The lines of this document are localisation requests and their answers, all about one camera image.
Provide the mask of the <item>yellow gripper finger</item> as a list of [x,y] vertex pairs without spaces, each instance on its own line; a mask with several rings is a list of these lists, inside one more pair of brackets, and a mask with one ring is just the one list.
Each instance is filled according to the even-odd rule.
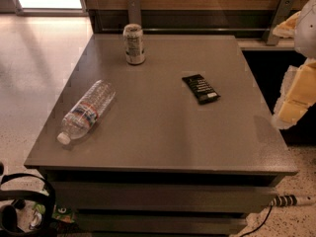
[[316,103],[316,60],[307,58],[299,67],[290,65],[279,91],[272,124],[278,129],[289,129]]
[[280,38],[293,38],[296,22],[299,16],[300,16],[300,11],[294,13],[288,19],[278,24],[273,29],[273,35]]

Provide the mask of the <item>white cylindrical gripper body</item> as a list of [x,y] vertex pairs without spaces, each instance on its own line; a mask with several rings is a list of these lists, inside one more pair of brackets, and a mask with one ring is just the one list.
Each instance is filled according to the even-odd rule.
[[298,16],[294,48],[307,58],[316,58],[316,0],[309,0]]

